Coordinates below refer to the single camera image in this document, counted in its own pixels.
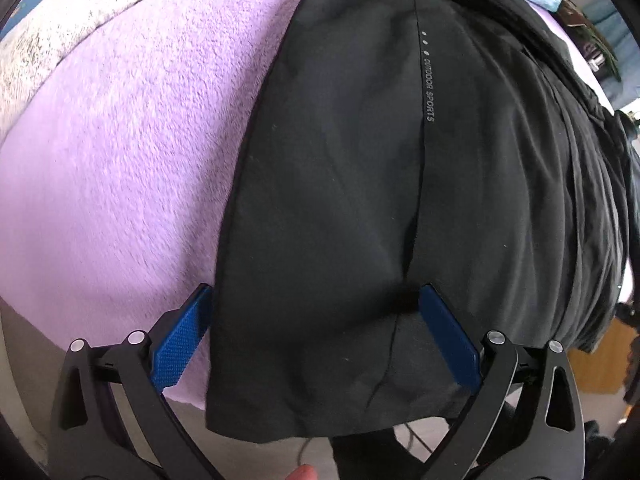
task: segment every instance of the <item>finger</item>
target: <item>finger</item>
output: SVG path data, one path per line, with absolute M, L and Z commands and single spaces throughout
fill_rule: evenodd
M 309 464 L 303 464 L 287 476 L 286 480 L 318 480 L 318 473 Z

